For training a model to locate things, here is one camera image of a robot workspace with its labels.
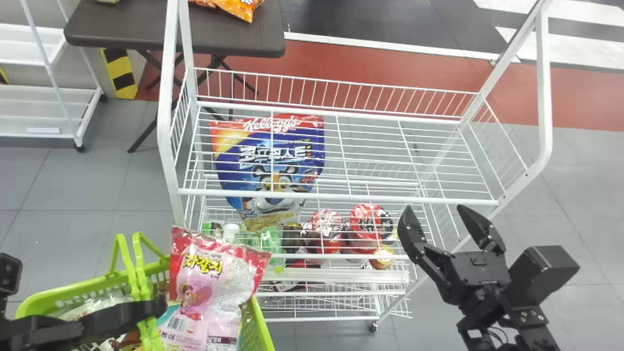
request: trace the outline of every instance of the cart caster wheel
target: cart caster wheel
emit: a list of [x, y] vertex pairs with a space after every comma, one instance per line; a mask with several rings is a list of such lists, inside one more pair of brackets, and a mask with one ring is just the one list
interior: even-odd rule
[[84, 145], [82, 145], [82, 146], [77, 146], [75, 143], [74, 143], [74, 148], [75, 148], [75, 149], [76, 149], [76, 151], [77, 151], [77, 152], [79, 152], [79, 153], [83, 153], [83, 152], [86, 150], [86, 148], [84, 147]]

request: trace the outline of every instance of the green shopping basket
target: green shopping basket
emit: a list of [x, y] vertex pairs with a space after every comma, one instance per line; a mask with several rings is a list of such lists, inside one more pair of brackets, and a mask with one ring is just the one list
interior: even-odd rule
[[[121, 255], [125, 270], [117, 269], [117, 256]], [[28, 315], [54, 315], [61, 310], [82, 305], [86, 300], [109, 295], [115, 290], [130, 289], [130, 296], [135, 301], [140, 301], [140, 290], [137, 284], [137, 274], [130, 259], [128, 244], [123, 234], [117, 234], [113, 243], [113, 251], [110, 257], [109, 270], [101, 277], [85, 280], [84, 282], [66, 285], [51, 290], [38, 292], [24, 300], [15, 313], [15, 318]], [[141, 321], [137, 324], [141, 332], [142, 341], [149, 343], [147, 337], [147, 324]]]
[[[142, 232], [132, 236], [136, 266], [128, 251], [123, 234], [115, 236], [109, 271], [101, 277], [66, 285], [29, 296], [19, 307], [15, 318], [28, 315], [54, 315], [61, 310], [82, 305], [87, 299], [106, 296], [115, 290], [130, 289], [135, 301], [150, 300], [155, 284], [168, 281], [169, 257], [163, 254]], [[141, 243], [158, 256], [158, 261], [145, 264]], [[117, 257], [121, 255], [125, 270], [119, 270]], [[162, 351], [156, 318], [151, 317], [137, 324], [144, 351]], [[240, 350], [275, 351], [266, 327], [262, 311], [255, 296], [243, 306], [243, 323], [240, 334]]]

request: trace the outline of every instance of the white floor line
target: white floor line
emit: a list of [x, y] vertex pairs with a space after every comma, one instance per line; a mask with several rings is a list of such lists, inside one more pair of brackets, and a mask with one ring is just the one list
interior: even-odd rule
[[[529, 13], [535, 0], [473, 0], [482, 9]], [[577, 0], [555, 0], [550, 17], [624, 27], [624, 10], [618, 6]]]
[[[515, 29], [496, 27], [507, 42], [514, 35]], [[610, 69], [624, 69], [624, 42], [589, 39], [583, 37], [549, 34], [550, 60], [552, 62], [594, 66]], [[520, 48], [518, 57], [535, 60], [535, 33], [531, 33]]]
[[[368, 47], [371, 49], [416, 52], [419, 54], [468, 57], [472, 59], [492, 60], [492, 59], [496, 59], [499, 56], [498, 54], [492, 54], [491, 52], [467, 51], [467, 50], [460, 50], [460, 49], [446, 49], [444, 47], [396, 44], [393, 42], [349, 39], [349, 38], [342, 38], [342, 37], [320, 36], [320, 35], [315, 35], [315, 34], [303, 34], [303, 33], [295, 33], [295, 32], [284, 32], [284, 37], [289, 40], [297, 40], [297, 41], [321, 42], [324, 44]], [[520, 62], [520, 60], [515, 58], [513, 62]]]

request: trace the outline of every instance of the pink snack bag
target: pink snack bag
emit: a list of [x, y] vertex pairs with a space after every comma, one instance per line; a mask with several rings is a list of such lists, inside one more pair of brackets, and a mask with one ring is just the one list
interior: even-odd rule
[[240, 305], [258, 288], [271, 254], [180, 227], [171, 233], [165, 350], [236, 350]]

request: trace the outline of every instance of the orange snack bag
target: orange snack bag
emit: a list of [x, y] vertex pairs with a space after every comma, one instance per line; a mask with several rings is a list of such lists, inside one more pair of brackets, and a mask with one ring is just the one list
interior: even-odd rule
[[253, 12], [264, 0], [188, 0], [201, 6], [219, 7], [234, 16], [251, 23]]

